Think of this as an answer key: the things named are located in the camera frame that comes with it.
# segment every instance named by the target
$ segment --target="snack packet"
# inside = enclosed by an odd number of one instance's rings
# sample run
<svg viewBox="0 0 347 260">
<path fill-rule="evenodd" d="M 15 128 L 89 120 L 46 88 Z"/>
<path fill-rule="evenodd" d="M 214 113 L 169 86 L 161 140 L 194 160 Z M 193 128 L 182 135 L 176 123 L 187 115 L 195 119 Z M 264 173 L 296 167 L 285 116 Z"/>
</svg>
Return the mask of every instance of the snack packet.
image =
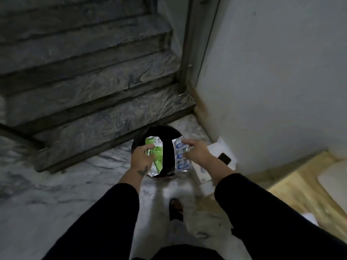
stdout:
<svg viewBox="0 0 347 260">
<path fill-rule="evenodd" d="M 147 175 L 154 177 L 163 169 L 163 142 L 159 137 L 150 136 L 145 139 L 146 144 L 154 144 L 155 147 L 147 150 L 147 155 L 154 154 L 154 162 Z"/>
<path fill-rule="evenodd" d="M 182 143 L 183 136 L 172 140 L 175 151 L 175 173 L 186 172 L 191 167 L 191 162 L 183 157 L 183 153 L 189 151 L 189 145 Z"/>
</svg>

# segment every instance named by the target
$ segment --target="black phone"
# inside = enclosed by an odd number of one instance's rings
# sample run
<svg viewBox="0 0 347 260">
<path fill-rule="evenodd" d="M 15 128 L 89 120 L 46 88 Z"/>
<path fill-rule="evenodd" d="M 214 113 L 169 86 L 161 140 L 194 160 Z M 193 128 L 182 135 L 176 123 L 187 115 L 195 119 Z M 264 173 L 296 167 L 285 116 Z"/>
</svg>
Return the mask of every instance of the black phone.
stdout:
<svg viewBox="0 0 347 260">
<path fill-rule="evenodd" d="M 229 163 L 232 161 L 225 153 L 222 153 L 218 156 L 218 159 L 223 161 L 226 165 L 229 165 Z"/>
</svg>

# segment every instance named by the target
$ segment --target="forearm tattoo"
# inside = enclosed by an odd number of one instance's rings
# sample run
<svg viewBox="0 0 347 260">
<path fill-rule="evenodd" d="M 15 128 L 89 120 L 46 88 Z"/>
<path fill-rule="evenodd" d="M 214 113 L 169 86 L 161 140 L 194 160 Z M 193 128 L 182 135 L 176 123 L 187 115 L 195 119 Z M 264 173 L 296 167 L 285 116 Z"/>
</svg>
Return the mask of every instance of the forearm tattoo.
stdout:
<svg viewBox="0 0 347 260">
<path fill-rule="evenodd" d="M 138 170 L 137 173 L 141 175 L 142 177 L 145 176 L 145 174 L 148 172 L 148 166 L 145 167 L 144 170 Z"/>
</svg>

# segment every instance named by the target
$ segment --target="stair step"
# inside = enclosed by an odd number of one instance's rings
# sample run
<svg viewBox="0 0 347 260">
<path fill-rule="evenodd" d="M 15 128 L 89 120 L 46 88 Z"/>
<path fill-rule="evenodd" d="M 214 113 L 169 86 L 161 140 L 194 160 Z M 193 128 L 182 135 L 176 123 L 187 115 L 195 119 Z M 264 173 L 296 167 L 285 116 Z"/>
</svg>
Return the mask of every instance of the stair step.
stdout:
<svg viewBox="0 0 347 260">
<path fill-rule="evenodd" d="M 179 70 L 170 51 L 158 52 L 10 96 L 7 125 L 17 126 L 129 89 Z"/>
<path fill-rule="evenodd" d="M 27 10 L 44 8 L 48 6 L 72 4 L 84 1 L 95 0 L 1 0 L 0 15 L 18 13 Z"/>
<path fill-rule="evenodd" d="M 177 84 L 173 84 L 43 131 L 35 137 L 50 147 L 36 154 L 35 169 L 39 172 L 47 170 L 70 157 L 193 105 L 193 97 L 188 92 L 179 96 Z"/>
<path fill-rule="evenodd" d="M 0 18 L 0 44 L 145 13 L 143 0 L 105 0 L 14 14 Z"/>
<path fill-rule="evenodd" d="M 168 37 L 167 33 L 163 33 L 141 41 L 125 43 L 96 53 L 2 76 L 0 77 L 0 95 L 11 96 L 92 70 L 159 52 L 167 48 Z"/>
<path fill-rule="evenodd" d="M 147 15 L 3 45 L 0 47 L 0 74 L 38 67 L 170 31 L 170 26 L 160 16 Z"/>
<path fill-rule="evenodd" d="M 76 107 L 72 107 L 70 109 L 64 109 L 63 111 L 54 113 L 50 116 L 38 118 L 34 121 L 16 126 L 15 129 L 27 135 L 35 135 L 44 130 L 63 125 L 67 122 L 77 120 L 92 113 L 114 106 L 121 100 L 127 99 L 129 97 L 136 97 L 156 88 L 170 85 L 174 82 L 175 79 L 175 74 L 170 74 L 165 77 L 149 81 L 145 84 L 142 84 L 141 86 L 129 88 L 112 95 L 89 101 L 88 103 L 81 104 Z"/>
</svg>

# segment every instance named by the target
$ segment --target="foot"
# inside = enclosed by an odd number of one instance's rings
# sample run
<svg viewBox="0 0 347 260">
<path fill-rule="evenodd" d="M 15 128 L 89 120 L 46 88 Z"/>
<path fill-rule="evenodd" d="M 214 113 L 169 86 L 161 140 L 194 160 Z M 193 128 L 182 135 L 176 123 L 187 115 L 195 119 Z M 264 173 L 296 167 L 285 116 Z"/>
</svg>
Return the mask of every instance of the foot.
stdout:
<svg viewBox="0 0 347 260">
<path fill-rule="evenodd" d="M 183 206 L 178 199 L 173 198 L 170 200 L 169 214 L 170 221 L 177 219 L 183 222 Z"/>
</svg>

